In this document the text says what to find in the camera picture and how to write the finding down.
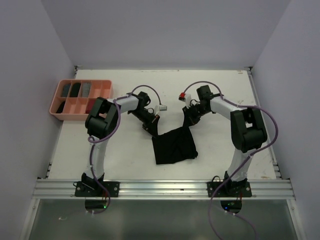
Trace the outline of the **pink divided organizer tray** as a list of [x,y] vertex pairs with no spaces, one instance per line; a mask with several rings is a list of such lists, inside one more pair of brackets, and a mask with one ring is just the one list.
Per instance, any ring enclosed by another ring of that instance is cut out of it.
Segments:
[[[61,97],[62,89],[65,84],[71,84],[67,97]],[[69,97],[72,85],[74,83],[81,83],[78,97]],[[91,88],[88,97],[81,97],[82,84],[91,83]],[[109,79],[63,79],[61,80],[54,93],[54,97],[49,108],[49,113],[55,116],[60,121],[85,121],[88,114],[86,114],[86,107],[90,99],[102,97],[109,99],[113,97],[113,84]],[[63,112],[56,114],[56,111],[65,101]]]

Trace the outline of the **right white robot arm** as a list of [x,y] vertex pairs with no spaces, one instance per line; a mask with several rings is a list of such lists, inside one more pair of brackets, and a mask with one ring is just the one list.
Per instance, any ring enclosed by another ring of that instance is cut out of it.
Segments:
[[235,147],[231,164],[225,172],[223,192],[227,196],[235,196],[241,185],[247,180],[251,156],[255,150],[261,148],[268,139],[266,127],[261,111],[253,106],[240,107],[230,103],[223,95],[211,92],[208,85],[197,90],[199,100],[192,103],[190,94],[182,92],[178,99],[185,103],[182,108],[184,114],[183,125],[196,125],[201,117],[208,114],[219,114],[230,120],[231,140]]

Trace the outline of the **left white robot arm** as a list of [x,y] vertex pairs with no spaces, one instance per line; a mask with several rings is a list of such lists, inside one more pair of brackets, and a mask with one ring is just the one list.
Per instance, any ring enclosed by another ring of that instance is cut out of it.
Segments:
[[142,122],[142,128],[151,136],[158,136],[158,122],[160,116],[146,107],[151,99],[145,92],[138,95],[129,93],[115,99],[98,97],[85,121],[90,143],[89,161],[87,169],[81,176],[81,182],[92,196],[103,193],[104,161],[109,139],[120,126],[121,114],[134,115]]

